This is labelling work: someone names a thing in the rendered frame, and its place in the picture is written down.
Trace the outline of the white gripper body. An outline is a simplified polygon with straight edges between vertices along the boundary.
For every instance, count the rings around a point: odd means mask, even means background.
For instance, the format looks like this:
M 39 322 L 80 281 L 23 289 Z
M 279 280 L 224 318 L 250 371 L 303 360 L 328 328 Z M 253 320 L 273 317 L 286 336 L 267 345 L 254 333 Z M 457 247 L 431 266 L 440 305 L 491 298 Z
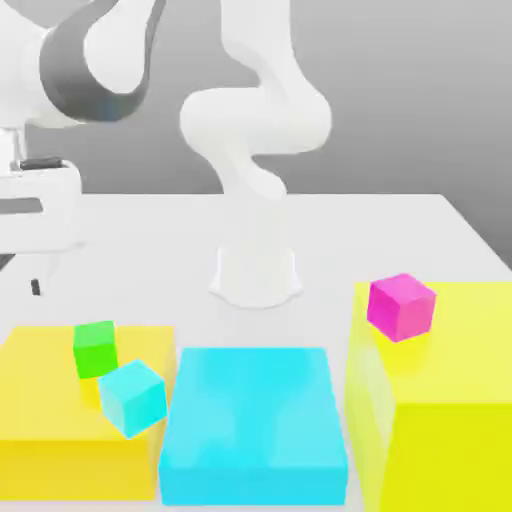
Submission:
M 49 168 L 0 175 L 0 201 L 35 199 L 41 204 L 39 212 L 0 213 L 0 254 L 71 247 L 81 193 L 79 170 L 66 160 Z

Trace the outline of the small green cube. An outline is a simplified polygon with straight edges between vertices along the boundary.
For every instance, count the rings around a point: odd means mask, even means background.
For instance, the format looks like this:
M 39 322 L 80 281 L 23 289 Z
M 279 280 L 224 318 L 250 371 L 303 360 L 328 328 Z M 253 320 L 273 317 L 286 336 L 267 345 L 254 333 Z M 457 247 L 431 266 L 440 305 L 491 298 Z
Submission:
M 80 379 L 103 376 L 118 367 L 113 321 L 76 325 L 73 353 Z

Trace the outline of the small cyan cube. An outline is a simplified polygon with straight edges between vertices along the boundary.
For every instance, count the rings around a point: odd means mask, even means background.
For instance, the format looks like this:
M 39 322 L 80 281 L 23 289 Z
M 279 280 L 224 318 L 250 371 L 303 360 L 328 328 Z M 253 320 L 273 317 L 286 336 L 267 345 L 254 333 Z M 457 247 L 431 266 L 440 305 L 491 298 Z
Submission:
M 100 377 L 98 385 L 104 416 L 126 439 L 166 417 L 165 381 L 140 359 Z

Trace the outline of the small magenta cube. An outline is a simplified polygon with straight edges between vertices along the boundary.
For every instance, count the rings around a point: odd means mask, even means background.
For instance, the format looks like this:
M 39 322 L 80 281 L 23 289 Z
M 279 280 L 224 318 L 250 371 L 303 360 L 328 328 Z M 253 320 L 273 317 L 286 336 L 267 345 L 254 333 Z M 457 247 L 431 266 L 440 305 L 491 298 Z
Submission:
M 392 342 L 430 331 L 437 294 L 410 274 L 370 284 L 367 320 Z

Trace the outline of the large amber yellow box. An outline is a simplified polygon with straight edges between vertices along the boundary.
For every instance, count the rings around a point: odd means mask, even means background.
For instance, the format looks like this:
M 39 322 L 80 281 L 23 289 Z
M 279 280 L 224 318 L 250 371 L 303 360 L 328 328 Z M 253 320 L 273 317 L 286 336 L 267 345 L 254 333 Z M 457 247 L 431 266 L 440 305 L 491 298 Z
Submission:
M 71 326 L 23 326 L 0 344 L 0 502 L 154 500 L 165 421 L 125 438 L 73 341 Z

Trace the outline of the large cyan box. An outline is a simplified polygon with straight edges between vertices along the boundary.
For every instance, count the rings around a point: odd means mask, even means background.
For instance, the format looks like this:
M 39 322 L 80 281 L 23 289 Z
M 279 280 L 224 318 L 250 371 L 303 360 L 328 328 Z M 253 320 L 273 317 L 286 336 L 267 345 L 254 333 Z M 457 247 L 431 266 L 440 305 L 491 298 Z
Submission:
M 347 484 L 324 349 L 182 351 L 159 460 L 163 504 L 339 506 Z

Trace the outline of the large lemon yellow box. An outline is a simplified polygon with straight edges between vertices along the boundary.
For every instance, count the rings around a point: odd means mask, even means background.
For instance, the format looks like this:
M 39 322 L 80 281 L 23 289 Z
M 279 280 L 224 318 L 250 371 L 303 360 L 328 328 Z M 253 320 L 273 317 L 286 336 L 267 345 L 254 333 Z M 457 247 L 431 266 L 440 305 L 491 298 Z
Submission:
M 344 413 L 364 512 L 512 512 L 512 282 L 437 282 L 392 342 L 354 290 Z

